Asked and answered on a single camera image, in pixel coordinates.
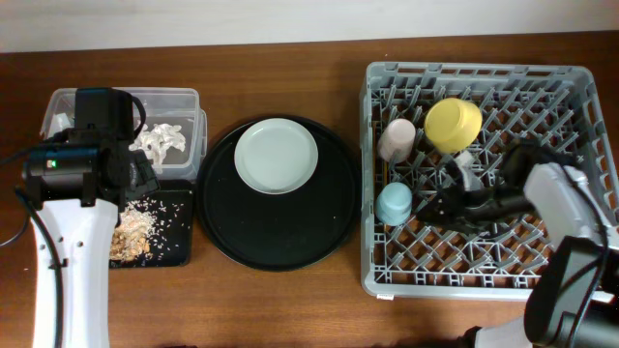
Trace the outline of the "white tissue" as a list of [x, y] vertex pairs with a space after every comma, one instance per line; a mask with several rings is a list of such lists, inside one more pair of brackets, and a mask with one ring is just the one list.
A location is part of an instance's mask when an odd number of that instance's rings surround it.
[[148, 160], [161, 166], [170, 148], [185, 151], [186, 137], [181, 134], [181, 129], [180, 125], [169, 124], [156, 124], [151, 130], [145, 126], [129, 149], [142, 150]]

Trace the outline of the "blue plastic cup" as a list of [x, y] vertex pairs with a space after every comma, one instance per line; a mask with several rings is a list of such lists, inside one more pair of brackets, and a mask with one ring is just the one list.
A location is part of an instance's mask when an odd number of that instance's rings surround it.
[[379, 193], [375, 208], [377, 218], [386, 225], [407, 222], [412, 211], [412, 191], [403, 183], [390, 183]]

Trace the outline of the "yellow bowl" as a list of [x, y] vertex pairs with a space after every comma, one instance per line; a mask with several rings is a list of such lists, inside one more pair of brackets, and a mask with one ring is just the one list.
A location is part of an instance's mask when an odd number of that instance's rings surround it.
[[429, 110], [424, 130], [436, 150], [452, 154], [466, 149], [477, 139], [482, 122], [482, 112], [473, 102], [447, 98]]

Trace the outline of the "pink plastic cup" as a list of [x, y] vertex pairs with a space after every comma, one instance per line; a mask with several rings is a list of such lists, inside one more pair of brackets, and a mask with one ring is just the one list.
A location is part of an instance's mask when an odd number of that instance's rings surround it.
[[406, 119], [396, 119], [383, 130], [377, 154], [386, 162], [400, 163], [408, 159], [416, 137], [415, 126]]

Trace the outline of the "grey round plate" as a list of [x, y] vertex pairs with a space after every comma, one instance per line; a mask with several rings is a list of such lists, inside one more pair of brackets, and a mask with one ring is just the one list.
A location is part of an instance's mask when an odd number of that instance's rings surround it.
[[241, 134], [234, 165], [251, 189], [278, 195], [303, 186], [317, 167], [318, 155], [316, 140], [306, 127], [290, 119], [270, 118]]

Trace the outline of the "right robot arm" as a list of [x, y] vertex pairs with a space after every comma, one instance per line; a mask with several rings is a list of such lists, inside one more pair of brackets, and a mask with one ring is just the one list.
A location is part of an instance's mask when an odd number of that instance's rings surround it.
[[618, 233], [576, 160], [535, 141], [519, 141], [503, 156], [503, 183], [473, 190], [468, 180], [438, 190], [419, 211], [423, 223], [480, 236], [503, 218], [536, 213], [555, 250], [522, 317], [473, 328], [471, 347], [615, 347]]

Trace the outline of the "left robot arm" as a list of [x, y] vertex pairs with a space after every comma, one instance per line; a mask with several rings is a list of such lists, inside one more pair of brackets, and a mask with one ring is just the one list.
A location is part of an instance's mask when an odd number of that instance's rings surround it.
[[36, 347], [106, 347], [112, 236], [127, 204], [159, 189], [131, 145], [146, 112], [113, 88], [75, 92], [74, 122], [27, 152], [15, 194], [33, 226]]

